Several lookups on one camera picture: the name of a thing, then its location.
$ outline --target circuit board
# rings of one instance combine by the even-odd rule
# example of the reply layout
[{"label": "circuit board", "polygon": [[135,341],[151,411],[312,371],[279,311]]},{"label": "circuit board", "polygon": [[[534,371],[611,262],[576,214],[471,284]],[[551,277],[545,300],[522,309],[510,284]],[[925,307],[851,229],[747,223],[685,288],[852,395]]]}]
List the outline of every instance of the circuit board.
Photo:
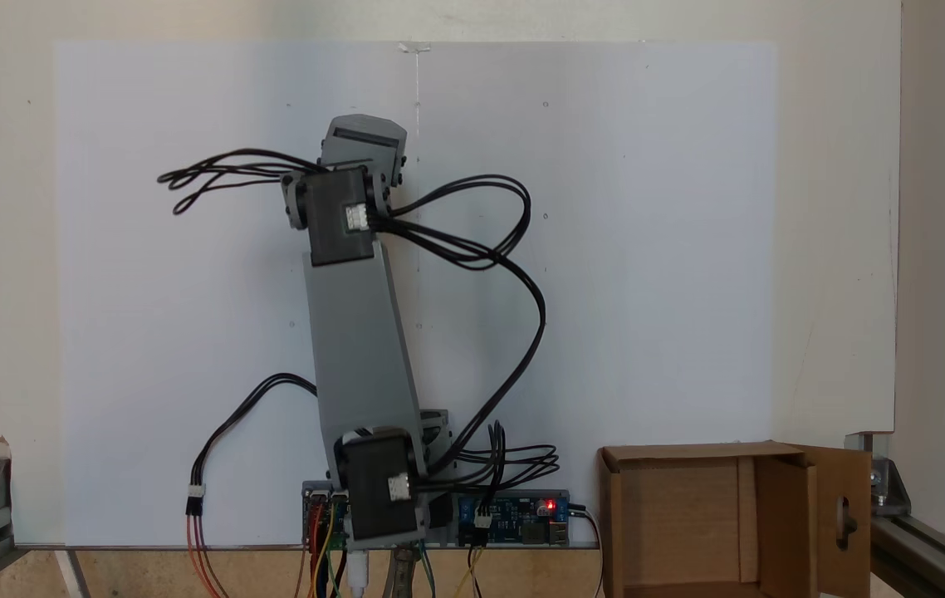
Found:
[{"label": "circuit board", "polygon": [[[347,514],[347,501],[337,498],[332,493],[332,484],[328,482],[303,482],[302,485],[302,545],[310,546],[310,515],[311,508],[322,506],[335,507],[335,521],[332,523],[332,535],[329,538],[329,550],[344,550],[347,544],[347,533],[344,531],[343,518]],[[318,520],[317,537],[325,537],[329,530],[327,515]]]},{"label": "circuit board", "polygon": [[[473,541],[479,504],[479,497],[458,499],[459,546]],[[568,492],[499,492],[488,511],[487,544],[568,546]]]}]

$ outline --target green wire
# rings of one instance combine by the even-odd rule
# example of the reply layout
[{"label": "green wire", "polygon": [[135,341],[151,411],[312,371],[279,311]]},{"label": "green wire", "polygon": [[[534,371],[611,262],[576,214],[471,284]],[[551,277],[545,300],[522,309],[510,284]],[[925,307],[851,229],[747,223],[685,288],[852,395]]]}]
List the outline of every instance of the green wire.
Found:
[{"label": "green wire", "polygon": [[432,562],[428,560],[428,550],[424,550],[424,540],[419,543],[420,564],[424,565],[424,576],[428,578],[428,586],[432,588],[432,598],[435,598],[435,575],[432,572]]},{"label": "green wire", "polygon": [[329,579],[332,579],[332,588],[336,593],[336,598],[343,598],[343,594],[340,594],[340,584],[336,583],[336,573],[332,570],[332,557],[329,556],[328,549],[325,549],[325,562],[329,567]]}]

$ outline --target cardboard box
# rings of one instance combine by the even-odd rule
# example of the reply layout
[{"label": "cardboard box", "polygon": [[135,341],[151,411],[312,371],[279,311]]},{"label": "cardboard box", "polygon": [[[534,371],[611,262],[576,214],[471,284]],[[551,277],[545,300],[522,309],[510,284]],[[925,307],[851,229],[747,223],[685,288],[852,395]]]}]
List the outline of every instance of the cardboard box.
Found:
[{"label": "cardboard box", "polygon": [[871,455],[775,442],[605,447],[606,598],[867,598]]}]

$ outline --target white board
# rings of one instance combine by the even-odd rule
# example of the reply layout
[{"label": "white board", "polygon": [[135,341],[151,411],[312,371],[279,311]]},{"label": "white board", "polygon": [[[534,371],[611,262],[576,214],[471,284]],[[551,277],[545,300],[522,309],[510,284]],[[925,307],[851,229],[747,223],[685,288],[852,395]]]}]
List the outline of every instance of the white board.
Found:
[{"label": "white board", "polygon": [[[56,58],[67,545],[183,544],[210,432],[265,375],[312,377],[306,235],[279,193],[174,218],[154,177],[245,146],[313,158],[344,113],[409,130],[396,202],[487,171],[529,186],[515,259],[549,323],[495,416],[512,444],[559,446],[541,486],[593,503],[599,446],[771,435],[772,45],[66,42]],[[466,194],[419,217],[501,238],[512,203]],[[422,405],[462,425],[519,359],[533,304],[502,270],[392,245]],[[297,542],[317,425],[312,398],[275,390],[218,444],[212,544]]]}]

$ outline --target hole in cardboard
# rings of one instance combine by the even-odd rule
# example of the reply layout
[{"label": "hole in cardboard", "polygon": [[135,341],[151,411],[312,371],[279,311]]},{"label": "hole in cardboard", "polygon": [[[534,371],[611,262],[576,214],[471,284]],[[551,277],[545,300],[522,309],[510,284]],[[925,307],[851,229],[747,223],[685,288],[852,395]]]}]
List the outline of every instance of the hole in cardboard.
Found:
[{"label": "hole in cardboard", "polygon": [[844,496],[838,497],[837,527],[835,542],[838,549],[849,550],[849,536],[856,531],[856,519],[849,515],[849,499]]}]

